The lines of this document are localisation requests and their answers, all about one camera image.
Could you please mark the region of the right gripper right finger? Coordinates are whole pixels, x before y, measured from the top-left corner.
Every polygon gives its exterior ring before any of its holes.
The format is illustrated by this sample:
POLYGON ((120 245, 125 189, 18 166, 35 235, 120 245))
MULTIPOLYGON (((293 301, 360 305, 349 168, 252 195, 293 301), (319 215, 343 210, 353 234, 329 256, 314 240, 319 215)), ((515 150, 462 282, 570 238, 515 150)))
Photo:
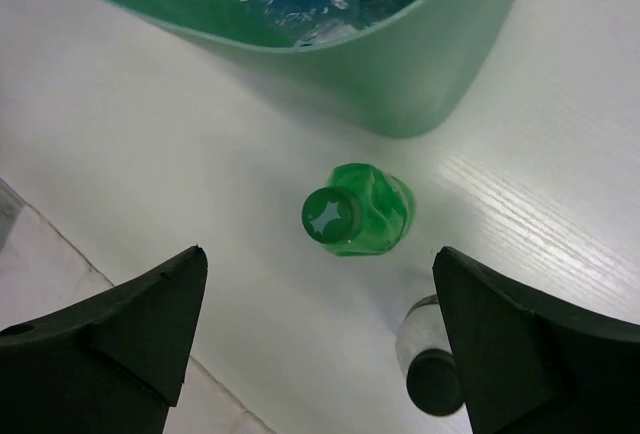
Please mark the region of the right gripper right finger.
POLYGON ((638 432, 638 325, 451 247, 433 274, 473 432, 638 432))

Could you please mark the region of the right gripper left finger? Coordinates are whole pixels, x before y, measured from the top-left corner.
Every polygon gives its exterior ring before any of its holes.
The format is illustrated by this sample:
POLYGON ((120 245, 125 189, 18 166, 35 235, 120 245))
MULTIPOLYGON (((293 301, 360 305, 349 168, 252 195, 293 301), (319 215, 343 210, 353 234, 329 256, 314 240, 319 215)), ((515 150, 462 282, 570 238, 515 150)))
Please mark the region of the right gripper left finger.
POLYGON ((208 263, 192 246, 1 332, 4 433, 161 433, 185 381, 208 263))

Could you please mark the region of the black cap small bottle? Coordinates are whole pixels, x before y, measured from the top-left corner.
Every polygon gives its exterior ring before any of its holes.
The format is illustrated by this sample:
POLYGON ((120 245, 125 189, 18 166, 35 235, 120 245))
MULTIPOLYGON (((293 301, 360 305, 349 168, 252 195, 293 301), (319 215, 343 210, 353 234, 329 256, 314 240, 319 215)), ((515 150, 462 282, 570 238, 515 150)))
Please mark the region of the black cap small bottle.
POLYGON ((464 404, 438 296, 415 303, 396 334, 396 357, 412 403, 434 417, 455 414, 464 404))

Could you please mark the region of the green plastic bottle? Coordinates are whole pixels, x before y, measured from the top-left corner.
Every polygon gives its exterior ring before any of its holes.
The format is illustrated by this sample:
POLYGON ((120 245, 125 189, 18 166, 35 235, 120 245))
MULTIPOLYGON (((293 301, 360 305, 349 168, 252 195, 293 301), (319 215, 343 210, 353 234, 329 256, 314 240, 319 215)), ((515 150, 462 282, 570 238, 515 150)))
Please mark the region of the green plastic bottle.
POLYGON ((416 214, 413 192, 397 177, 363 163, 333 169, 301 210, 314 241, 340 256, 390 252, 408 234, 416 214))

